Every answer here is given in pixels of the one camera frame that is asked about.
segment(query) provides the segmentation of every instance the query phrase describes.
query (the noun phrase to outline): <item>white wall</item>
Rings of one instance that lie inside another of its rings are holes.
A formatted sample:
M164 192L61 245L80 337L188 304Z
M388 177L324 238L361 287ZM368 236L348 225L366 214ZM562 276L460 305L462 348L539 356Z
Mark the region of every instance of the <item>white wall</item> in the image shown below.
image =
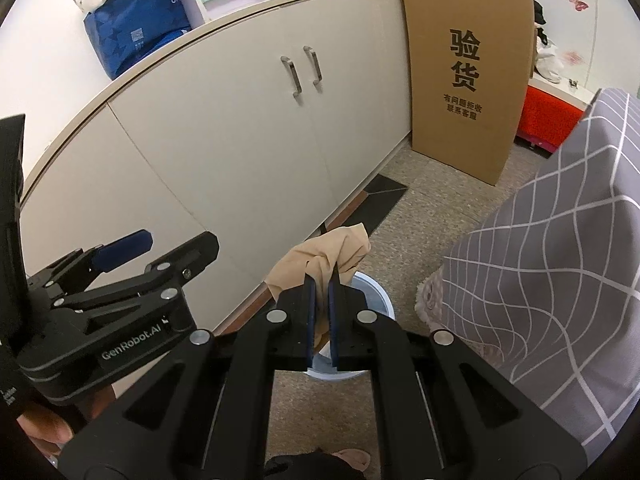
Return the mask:
M545 32L566 59L564 76L593 92L613 86L637 94L640 21L627 0L581 0L589 8L580 12L569 0L537 1L544 8Z
M16 0L0 27L0 74L0 117L26 114L25 175L111 82L72 0Z

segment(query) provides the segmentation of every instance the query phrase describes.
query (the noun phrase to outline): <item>gray carpet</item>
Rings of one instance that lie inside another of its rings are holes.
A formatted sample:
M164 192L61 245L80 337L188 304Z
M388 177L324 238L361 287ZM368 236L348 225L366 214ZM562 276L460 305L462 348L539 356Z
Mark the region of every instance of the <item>gray carpet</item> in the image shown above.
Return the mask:
M417 285L441 264L440 255L533 176L544 159L513 145L498 184L489 186L405 146L382 174L409 187L371 236L372 251L360 270L378 281L406 329L427 334L414 313ZM378 442L368 374L328 383L306 374L276 374L268 457L348 447L372 455L366 472L380 478Z

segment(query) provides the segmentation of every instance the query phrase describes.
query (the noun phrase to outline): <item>cardboard box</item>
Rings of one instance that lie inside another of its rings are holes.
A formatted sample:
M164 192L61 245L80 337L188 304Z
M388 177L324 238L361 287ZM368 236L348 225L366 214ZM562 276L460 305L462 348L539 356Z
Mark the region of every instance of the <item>cardboard box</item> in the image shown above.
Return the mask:
M533 0L404 0L413 149L495 184L527 92Z

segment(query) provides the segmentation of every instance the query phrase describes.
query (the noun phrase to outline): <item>gray plaid blanket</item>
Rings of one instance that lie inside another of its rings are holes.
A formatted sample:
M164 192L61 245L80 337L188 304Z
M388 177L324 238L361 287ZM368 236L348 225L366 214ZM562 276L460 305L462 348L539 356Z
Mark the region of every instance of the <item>gray plaid blanket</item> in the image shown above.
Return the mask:
M640 396L639 168L640 101L603 90L418 289L418 315L467 340L590 462Z

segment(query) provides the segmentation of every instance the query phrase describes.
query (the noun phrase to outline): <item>white cabinet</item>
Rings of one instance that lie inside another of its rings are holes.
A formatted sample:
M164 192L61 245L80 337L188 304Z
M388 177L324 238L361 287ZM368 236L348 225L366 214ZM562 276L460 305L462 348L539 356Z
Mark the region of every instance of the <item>white cabinet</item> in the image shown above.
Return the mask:
M90 249L138 229L152 250L103 274L95 285L143 272L145 265L204 229L180 205L102 108L58 155L23 207L22 250L28 274L76 248ZM184 287L196 323L213 329L254 290L252 276L224 250Z
M283 7L292 59L332 191L347 198L408 133L406 32L400 0L307 0ZM399 50L387 48L387 35ZM404 87L394 104L390 86Z
M409 102L401 0L303 0L212 32L100 104L57 154L24 204L27 272L151 231L153 250L100 285L210 230L220 255L185 293L213 329L406 136Z
M277 10L179 52L111 102L184 207L257 286L338 206L302 102Z

